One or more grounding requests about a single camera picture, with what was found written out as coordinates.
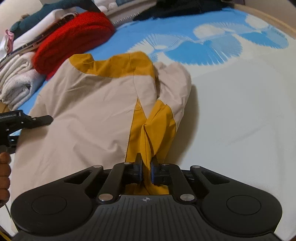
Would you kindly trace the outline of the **left hand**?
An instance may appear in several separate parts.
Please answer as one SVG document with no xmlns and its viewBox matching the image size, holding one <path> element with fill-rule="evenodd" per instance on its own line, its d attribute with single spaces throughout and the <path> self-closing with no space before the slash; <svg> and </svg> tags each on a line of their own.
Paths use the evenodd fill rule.
<svg viewBox="0 0 296 241">
<path fill-rule="evenodd" d="M 9 198 L 9 188 L 10 188 L 10 154 L 7 152 L 2 152 L 0 155 L 0 200 L 1 200 L 1 207 L 4 206 Z"/>
</svg>

